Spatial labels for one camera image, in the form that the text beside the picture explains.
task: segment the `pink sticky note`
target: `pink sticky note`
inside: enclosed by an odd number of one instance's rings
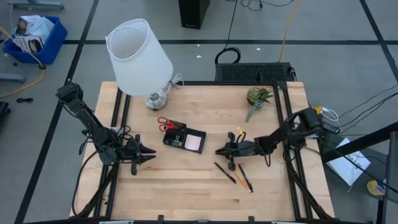
[[[201,137],[193,136],[191,134],[187,135],[187,139],[185,140],[185,148],[194,151],[199,150],[200,140]]]

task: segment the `small potted plant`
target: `small potted plant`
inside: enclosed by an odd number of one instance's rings
[[[245,122],[249,122],[251,116],[256,110],[262,108],[264,102],[270,103],[267,99],[273,97],[270,94],[271,91],[265,88],[251,88],[248,93],[246,94],[246,98],[251,106],[248,115],[246,116]]]

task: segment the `red scissor handle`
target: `red scissor handle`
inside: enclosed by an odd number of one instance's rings
[[[159,124],[165,124],[165,123],[169,123],[170,121],[169,121],[169,119],[167,119],[167,118],[165,118],[165,117],[158,117],[158,118],[157,118],[157,122],[158,122]]]
[[[158,117],[157,122],[160,124],[159,130],[161,132],[166,132],[168,129],[176,129],[177,128],[177,126],[173,122],[170,122],[170,120],[165,117]]]

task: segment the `blue bin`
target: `blue bin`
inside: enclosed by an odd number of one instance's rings
[[[59,17],[46,16],[48,20],[54,23],[54,27],[47,40],[44,43],[43,49],[40,52],[33,53],[44,65],[51,65],[54,63],[58,52],[61,49],[63,41],[68,35],[68,31],[60,22]],[[38,62],[32,58],[28,53],[23,52],[12,40],[8,40],[3,48],[3,52],[12,55],[22,63],[36,63]]]

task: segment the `wooden table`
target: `wooden table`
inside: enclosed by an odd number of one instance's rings
[[[308,107],[303,83],[288,83],[288,86],[293,112]],[[112,219],[156,220],[158,215],[164,215],[165,220],[244,221],[248,220],[248,216],[254,216],[256,221],[294,220],[281,144],[271,154],[270,167],[266,166],[261,156],[236,158],[236,163],[242,164],[253,185],[252,194],[241,184],[233,184],[213,163],[215,161],[227,170],[228,161],[215,155],[215,150],[227,142],[228,131],[237,134],[239,126],[247,132],[246,139],[252,140],[270,134],[279,127],[274,98],[270,104],[256,111],[248,123],[244,122],[249,110],[246,92],[250,88],[185,86],[184,91],[170,92],[168,105],[161,111],[148,110],[142,97],[132,97],[127,125],[132,128],[133,134],[141,134],[143,145],[155,149],[157,153],[155,159],[138,167],[137,176],[131,175],[130,165],[121,164]],[[115,82],[102,84],[95,114],[104,126],[110,125],[116,92]],[[281,101],[286,116],[282,95]],[[186,123],[192,129],[206,131],[202,154],[165,146],[162,143],[164,134],[158,129],[159,116]],[[318,150],[315,140],[307,140],[307,144]],[[88,146],[85,157],[93,151],[94,147]],[[334,216],[320,156],[305,149],[301,150],[301,155],[309,191],[325,211]],[[98,156],[87,163],[77,193],[77,211],[86,205],[97,190],[101,168]],[[299,199],[302,199],[298,188],[297,192]],[[104,195],[103,204],[106,204],[107,196]],[[101,206],[101,214],[104,214],[104,208],[104,205]],[[303,203],[300,210],[301,216],[305,217]]]

